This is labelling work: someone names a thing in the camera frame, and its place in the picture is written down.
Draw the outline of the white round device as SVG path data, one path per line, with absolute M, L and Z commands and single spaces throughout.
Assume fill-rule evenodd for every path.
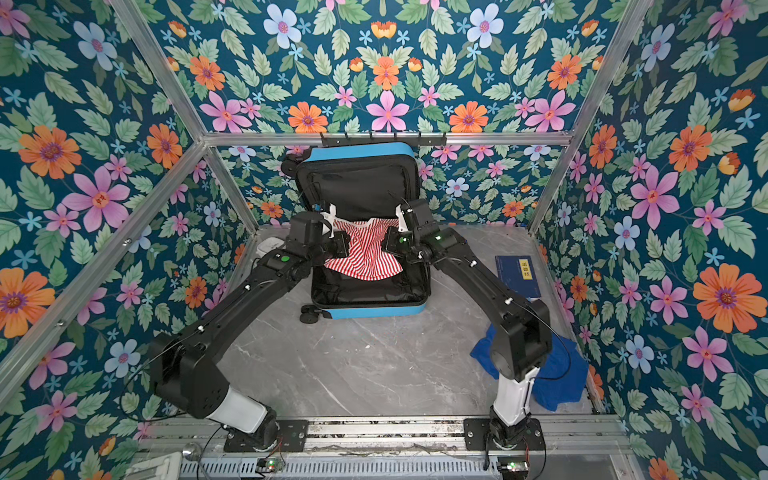
M 256 257 L 261 259 L 268 255 L 271 251 L 281 248 L 285 244 L 285 240 L 279 237 L 269 237 L 258 243 L 256 247 Z

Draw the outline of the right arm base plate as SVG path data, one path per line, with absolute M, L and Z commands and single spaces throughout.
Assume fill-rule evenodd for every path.
M 497 418 L 465 418 L 462 426 L 468 451 L 546 449 L 541 423 L 531 416 L 514 426 L 506 426 Z

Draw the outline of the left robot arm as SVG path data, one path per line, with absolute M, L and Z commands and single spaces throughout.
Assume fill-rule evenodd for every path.
M 277 415 L 241 393 L 218 368 L 234 340 L 272 303 L 332 258 L 349 255 L 350 237 L 321 213 L 302 212 L 284 243 L 266 253 L 220 303 L 178 334 L 151 342 L 153 393 L 197 419 L 208 419 L 244 436 L 257 450 L 276 441 Z

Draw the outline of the blue suitcase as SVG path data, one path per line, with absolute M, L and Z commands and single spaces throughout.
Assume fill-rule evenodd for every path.
M 395 207 L 419 197 L 413 150 L 404 143 L 312 148 L 289 153 L 281 164 L 307 210 L 336 206 L 336 219 L 396 219 Z M 380 281 L 357 280 L 325 267 L 312 270 L 311 302 L 301 309 L 305 324 L 320 318 L 409 316 L 422 312 L 431 294 L 427 265 L 396 258 L 403 271 Z

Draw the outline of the red white striped shirt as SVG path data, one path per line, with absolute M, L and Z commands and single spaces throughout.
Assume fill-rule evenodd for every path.
M 403 271 L 396 257 L 381 247 L 388 229 L 399 226 L 396 219 L 371 218 L 358 222 L 336 219 L 333 226 L 349 235 L 349 255 L 327 260 L 326 268 L 363 281 L 380 281 Z

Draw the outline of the blue t-shirt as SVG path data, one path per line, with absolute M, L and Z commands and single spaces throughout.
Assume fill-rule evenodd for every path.
M 495 327 L 490 325 L 485 336 L 474 345 L 470 356 L 487 374 L 498 380 L 500 373 L 490 357 L 495 335 Z M 576 344 L 567 338 L 558 337 L 553 341 L 553 350 L 540 371 L 545 380 L 538 379 L 534 384 L 533 398 L 551 412 L 580 403 L 586 391 L 587 373 L 587 362 L 577 351 Z

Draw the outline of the black coat hook rail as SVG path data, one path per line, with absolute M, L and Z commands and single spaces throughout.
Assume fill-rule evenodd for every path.
M 385 143 L 404 143 L 411 148 L 446 146 L 448 136 L 446 133 L 333 133 L 320 134 L 321 145 L 324 147 L 341 147 L 356 145 L 372 145 Z

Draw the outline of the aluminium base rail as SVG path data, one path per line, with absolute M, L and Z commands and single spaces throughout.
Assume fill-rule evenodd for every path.
M 266 451 L 305 456 L 330 455 L 470 455 L 487 448 L 493 433 L 485 416 L 371 416 L 304 417 L 280 421 L 280 447 Z M 152 428 L 150 438 L 138 442 L 147 456 L 180 451 L 194 443 L 208 452 L 254 454 L 235 433 L 209 421 L 175 418 Z M 522 449 L 554 455 L 629 454 L 628 435 L 613 415 L 554 414 L 532 418 L 519 441 Z

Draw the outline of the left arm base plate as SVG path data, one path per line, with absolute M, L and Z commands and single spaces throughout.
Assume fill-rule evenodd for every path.
M 226 453 L 299 453 L 308 439 L 309 421 L 304 419 L 269 420 L 255 433 L 227 430 Z

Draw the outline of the dark blue book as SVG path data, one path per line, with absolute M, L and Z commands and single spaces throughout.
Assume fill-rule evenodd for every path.
M 495 257 L 498 277 L 511 290 L 528 300 L 541 297 L 540 287 L 529 255 Z

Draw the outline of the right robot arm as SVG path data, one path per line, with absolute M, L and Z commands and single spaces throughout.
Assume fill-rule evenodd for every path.
M 508 288 L 463 236 L 438 224 L 426 201 L 404 201 L 395 207 L 395 216 L 398 226 L 387 230 L 382 249 L 453 279 L 494 325 L 490 359 L 499 379 L 489 435 L 503 449 L 516 446 L 528 429 L 534 382 L 552 351 L 548 307 Z

